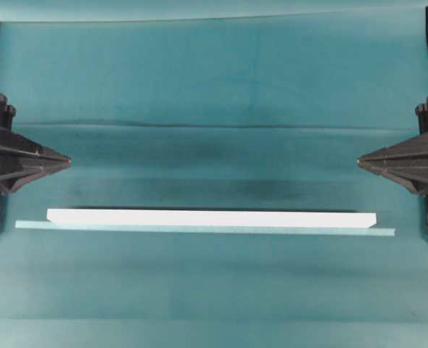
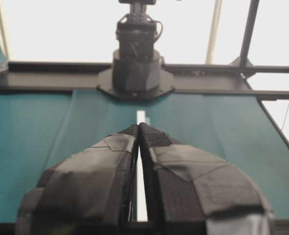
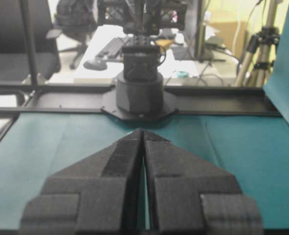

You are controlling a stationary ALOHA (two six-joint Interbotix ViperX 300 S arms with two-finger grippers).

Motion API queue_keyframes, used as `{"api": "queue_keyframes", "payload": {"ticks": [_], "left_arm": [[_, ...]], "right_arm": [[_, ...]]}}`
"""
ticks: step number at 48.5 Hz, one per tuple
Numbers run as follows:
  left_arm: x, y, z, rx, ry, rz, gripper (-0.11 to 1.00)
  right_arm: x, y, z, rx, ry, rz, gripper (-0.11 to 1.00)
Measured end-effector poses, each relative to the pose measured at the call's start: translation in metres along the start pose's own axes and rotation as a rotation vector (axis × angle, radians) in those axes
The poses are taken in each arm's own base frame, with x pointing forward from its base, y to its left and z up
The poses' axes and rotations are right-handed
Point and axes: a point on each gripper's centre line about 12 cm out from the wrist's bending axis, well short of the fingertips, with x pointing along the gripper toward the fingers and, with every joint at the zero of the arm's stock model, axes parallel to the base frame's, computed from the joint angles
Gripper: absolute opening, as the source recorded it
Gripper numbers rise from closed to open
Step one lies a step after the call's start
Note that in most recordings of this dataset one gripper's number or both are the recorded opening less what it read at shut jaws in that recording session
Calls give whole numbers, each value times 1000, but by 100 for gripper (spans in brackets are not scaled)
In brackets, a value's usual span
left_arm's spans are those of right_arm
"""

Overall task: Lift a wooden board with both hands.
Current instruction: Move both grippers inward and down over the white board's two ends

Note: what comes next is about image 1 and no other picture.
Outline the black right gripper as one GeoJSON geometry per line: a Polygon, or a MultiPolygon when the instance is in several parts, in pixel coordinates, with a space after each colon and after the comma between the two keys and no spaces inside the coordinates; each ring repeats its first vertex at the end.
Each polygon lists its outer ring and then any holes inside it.
{"type": "Polygon", "coordinates": [[[428,97],[416,107],[421,135],[384,147],[358,158],[358,166],[396,182],[412,194],[428,194],[428,97]]]}

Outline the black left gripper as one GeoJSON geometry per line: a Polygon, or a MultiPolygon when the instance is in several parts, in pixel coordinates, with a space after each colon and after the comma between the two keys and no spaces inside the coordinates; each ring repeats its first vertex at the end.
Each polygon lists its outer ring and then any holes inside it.
{"type": "Polygon", "coordinates": [[[71,166],[71,159],[68,156],[31,141],[18,133],[13,133],[12,120],[15,115],[16,109],[8,104],[4,94],[0,94],[0,192],[2,193],[15,193],[28,183],[71,166]],[[26,167],[19,173],[15,173],[17,170],[15,155],[59,162],[40,167],[26,167]]]}

